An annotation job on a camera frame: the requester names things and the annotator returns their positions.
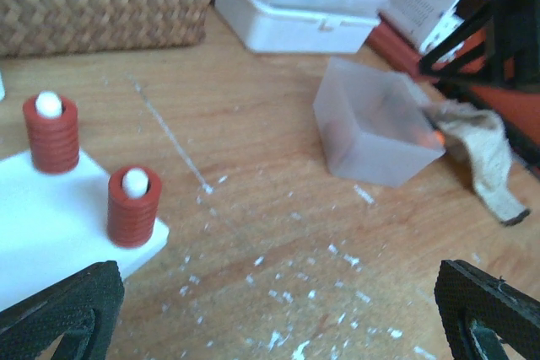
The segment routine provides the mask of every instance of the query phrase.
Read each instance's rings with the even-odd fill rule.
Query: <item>worn wood surface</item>
[[[0,62],[0,158],[28,147],[21,105],[51,89],[77,101],[102,166],[164,181],[169,243],[127,280],[111,360],[302,359],[301,345],[306,359],[451,358],[433,296],[444,259],[540,298],[540,184],[518,164],[510,188],[533,214],[514,228],[449,158],[395,190],[333,178],[311,108],[327,57],[253,56],[215,14],[207,27],[189,49]],[[367,48],[351,58],[387,68]]]

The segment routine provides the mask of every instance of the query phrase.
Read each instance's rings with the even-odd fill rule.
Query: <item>white rounded peg tip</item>
[[[140,168],[129,169],[121,180],[121,188],[129,198],[141,198],[149,189],[149,177]]]
[[[35,111],[44,118],[58,118],[62,115],[62,101],[54,92],[41,92],[35,99]]]

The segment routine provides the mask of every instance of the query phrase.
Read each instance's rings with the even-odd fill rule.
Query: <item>red surface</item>
[[[462,51],[467,51],[477,39],[471,39]],[[419,79],[419,55],[385,23],[373,30],[368,44],[391,63],[392,67]],[[536,144],[540,144],[540,94],[517,94],[498,89],[472,88],[505,119],[514,123]]]
[[[44,118],[35,110],[36,99],[37,95],[23,104],[32,162],[43,173],[68,172],[78,163],[77,106],[60,96],[62,115],[54,119]]]
[[[129,198],[122,189],[122,179],[127,171],[140,168],[149,179],[148,191],[141,198]],[[109,207],[107,233],[111,241],[123,248],[142,246],[152,236],[158,213],[161,179],[151,169],[143,166],[125,166],[109,179]]]

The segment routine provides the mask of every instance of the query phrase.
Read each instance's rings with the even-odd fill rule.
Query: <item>woven basket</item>
[[[0,56],[191,46],[211,0],[0,0]]]

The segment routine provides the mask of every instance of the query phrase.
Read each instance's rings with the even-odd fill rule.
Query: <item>wooden table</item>
[[[533,213],[514,228],[449,158],[395,190],[334,178],[311,108],[328,58],[254,56],[214,13],[207,27],[189,49],[0,62],[0,158],[28,147],[20,107],[51,89],[77,101],[82,146],[107,170],[164,181],[169,243],[126,282],[111,360],[451,358],[433,295],[444,259],[540,298],[540,184],[522,167],[510,188]],[[352,59],[387,69],[367,48]]]

